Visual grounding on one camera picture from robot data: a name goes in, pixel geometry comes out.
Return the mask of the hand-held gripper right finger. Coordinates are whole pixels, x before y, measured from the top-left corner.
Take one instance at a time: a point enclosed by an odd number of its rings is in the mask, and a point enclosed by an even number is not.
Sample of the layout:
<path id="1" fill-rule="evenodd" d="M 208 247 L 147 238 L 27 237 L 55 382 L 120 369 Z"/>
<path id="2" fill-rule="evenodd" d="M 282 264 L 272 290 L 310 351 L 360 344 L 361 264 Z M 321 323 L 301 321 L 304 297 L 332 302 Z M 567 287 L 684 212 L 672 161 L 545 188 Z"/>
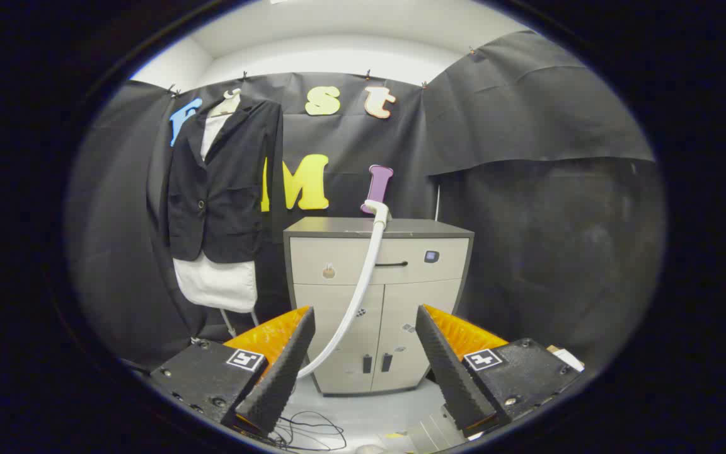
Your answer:
<path id="1" fill-rule="evenodd" d="M 463 432 L 484 432 L 529 416 L 585 370 L 565 349 L 530 338 L 509 342 L 430 305 L 418 307 L 415 328 L 447 413 Z"/>

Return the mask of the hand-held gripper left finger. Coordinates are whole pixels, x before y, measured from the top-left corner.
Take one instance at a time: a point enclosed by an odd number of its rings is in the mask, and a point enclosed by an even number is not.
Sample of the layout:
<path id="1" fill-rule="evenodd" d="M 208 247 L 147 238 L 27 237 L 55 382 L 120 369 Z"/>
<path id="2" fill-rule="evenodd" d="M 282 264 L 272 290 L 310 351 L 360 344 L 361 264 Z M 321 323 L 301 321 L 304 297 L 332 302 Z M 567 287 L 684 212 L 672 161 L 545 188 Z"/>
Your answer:
<path id="1" fill-rule="evenodd" d="M 198 340 L 150 374 L 191 411 L 250 436 L 274 431 L 315 334 L 303 306 L 225 343 Z"/>

